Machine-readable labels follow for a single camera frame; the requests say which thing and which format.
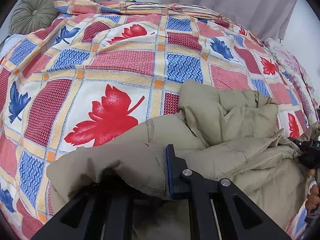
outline floral blanket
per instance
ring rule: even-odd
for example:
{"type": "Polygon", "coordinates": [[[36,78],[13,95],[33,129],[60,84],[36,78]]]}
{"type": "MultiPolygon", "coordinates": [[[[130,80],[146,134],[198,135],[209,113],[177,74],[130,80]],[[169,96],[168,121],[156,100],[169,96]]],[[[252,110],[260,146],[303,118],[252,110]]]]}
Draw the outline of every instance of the floral blanket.
{"type": "Polygon", "coordinates": [[[54,215],[51,162],[78,145],[101,145],[150,117],[177,113],[188,78],[258,90],[279,104],[275,125],[285,136],[306,129],[300,97],[269,50],[207,8],[55,5],[61,14],[52,25],[1,59],[0,207],[21,239],[54,215]]]}

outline patterned bedspread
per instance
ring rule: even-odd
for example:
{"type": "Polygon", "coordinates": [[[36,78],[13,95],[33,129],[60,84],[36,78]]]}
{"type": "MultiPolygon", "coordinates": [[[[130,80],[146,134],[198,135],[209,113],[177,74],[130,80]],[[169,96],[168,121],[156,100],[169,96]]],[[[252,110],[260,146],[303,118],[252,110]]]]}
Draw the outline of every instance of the patterned bedspread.
{"type": "Polygon", "coordinates": [[[258,90],[279,104],[276,125],[285,136],[306,129],[285,70],[248,30],[213,11],[88,0],[56,8],[62,14],[50,27],[1,59],[0,207],[21,239],[53,216],[45,174],[51,162],[177,113],[188,78],[258,90]]]}

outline green round cushion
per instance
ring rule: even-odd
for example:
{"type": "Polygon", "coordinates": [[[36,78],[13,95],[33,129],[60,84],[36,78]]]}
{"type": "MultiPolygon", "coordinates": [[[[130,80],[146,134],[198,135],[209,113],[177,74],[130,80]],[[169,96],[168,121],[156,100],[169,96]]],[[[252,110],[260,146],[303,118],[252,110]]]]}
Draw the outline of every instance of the green round cushion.
{"type": "Polygon", "coordinates": [[[22,0],[13,12],[10,34],[29,34],[51,25],[58,11],[53,2],[58,0],[22,0]]]}

